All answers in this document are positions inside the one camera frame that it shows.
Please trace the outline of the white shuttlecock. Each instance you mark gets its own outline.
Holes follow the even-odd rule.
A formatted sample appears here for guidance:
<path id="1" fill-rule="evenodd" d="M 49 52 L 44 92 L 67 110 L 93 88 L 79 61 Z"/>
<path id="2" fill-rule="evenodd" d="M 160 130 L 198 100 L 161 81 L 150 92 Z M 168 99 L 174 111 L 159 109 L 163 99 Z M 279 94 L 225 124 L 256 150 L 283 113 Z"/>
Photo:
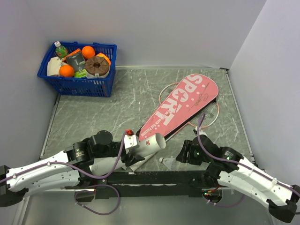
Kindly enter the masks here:
<path id="1" fill-rule="evenodd" d="M 159 162 L 162 163 L 168 170 L 173 171 L 175 167 L 175 159 L 174 158 L 163 158 L 159 159 Z"/>

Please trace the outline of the white shuttlecock tube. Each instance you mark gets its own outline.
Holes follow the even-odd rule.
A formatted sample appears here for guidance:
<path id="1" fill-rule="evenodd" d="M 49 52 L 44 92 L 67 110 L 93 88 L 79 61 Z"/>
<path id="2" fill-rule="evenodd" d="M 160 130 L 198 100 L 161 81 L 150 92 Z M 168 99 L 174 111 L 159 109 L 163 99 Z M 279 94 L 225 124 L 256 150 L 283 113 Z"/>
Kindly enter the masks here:
<path id="1" fill-rule="evenodd" d="M 121 169 L 125 165 L 125 160 L 128 158 L 145 157 L 158 150 L 163 150 L 166 148 L 165 138 L 156 133 L 142 141 L 140 141 L 140 147 L 131 150 L 122 157 L 107 157 L 103 159 L 96 159 L 94 164 L 90 166 L 91 172 L 95 176 L 103 176 L 111 171 Z"/>

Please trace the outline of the blue plastic basket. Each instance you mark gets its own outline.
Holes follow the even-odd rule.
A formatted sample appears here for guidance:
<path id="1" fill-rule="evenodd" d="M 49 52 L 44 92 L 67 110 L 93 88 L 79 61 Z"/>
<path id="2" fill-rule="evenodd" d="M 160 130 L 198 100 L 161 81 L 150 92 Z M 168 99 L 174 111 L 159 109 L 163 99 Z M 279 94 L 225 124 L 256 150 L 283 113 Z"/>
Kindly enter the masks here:
<path id="1" fill-rule="evenodd" d="M 55 44 L 46 52 L 37 76 L 44 79 L 59 94 L 69 96 L 89 96 L 109 98 L 113 89 L 116 74 L 117 45 L 94 42 L 88 44 L 96 53 L 104 53 L 111 61 L 111 68 L 106 78 L 73 78 L 61 76 L 48 76 L 47 65 L 51 58 L 56 56 Z"/>

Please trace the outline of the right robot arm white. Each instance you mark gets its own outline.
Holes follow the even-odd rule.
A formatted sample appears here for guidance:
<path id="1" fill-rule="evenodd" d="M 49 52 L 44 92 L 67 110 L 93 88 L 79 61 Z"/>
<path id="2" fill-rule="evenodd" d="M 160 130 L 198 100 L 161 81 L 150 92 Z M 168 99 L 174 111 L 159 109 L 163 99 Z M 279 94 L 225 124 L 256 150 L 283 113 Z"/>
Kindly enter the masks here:
<path id="1" fill-rule="evenodd" d="M 252 164 L 244 155 L 230 147 L 219 147 L 207 136 L 185 140 L 176 157 L 181 163 L 201 165 L 208 163 L 205 183 L 232 188 L 266 207 L 276 219 L 290 223 L 297 212 L 300 187 L 288 185 L 268 175 Z"/>

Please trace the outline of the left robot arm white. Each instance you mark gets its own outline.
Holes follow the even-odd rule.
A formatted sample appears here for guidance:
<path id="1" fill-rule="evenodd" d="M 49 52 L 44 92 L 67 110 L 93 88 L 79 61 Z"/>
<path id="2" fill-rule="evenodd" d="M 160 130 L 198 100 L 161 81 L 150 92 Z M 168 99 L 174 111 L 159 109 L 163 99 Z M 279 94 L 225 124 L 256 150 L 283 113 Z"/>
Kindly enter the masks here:
<path id="1" fill-rule="evenodd" d="M 132 165 L 144 158 L 132 149 L 140 145 L 132 130 L 126 130 L 119 142 L 106 130 L 76 142 L 59 153 L 18 168 L 0 168 L 0 205 L 15 205 L 36 192 L 58 187 L 88 188 L 93 180 L 107 178 L 119 162 Z"/>

